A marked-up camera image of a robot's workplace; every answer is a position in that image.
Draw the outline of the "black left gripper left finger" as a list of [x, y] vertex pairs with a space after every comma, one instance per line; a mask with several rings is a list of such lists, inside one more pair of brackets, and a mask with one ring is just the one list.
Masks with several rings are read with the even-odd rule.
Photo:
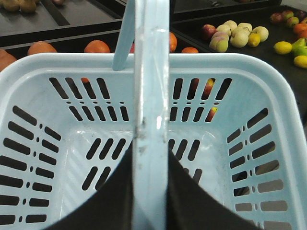
[[132, 144], [107, 181], [86, 202], [50, 230], [130, 230], [132, 218]]

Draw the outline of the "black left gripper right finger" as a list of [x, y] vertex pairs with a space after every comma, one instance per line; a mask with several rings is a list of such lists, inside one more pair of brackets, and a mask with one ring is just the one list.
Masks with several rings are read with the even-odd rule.
[[222, 206], [184, 170], [168, 150], [167, 228], [169, 230], [255, 230]]

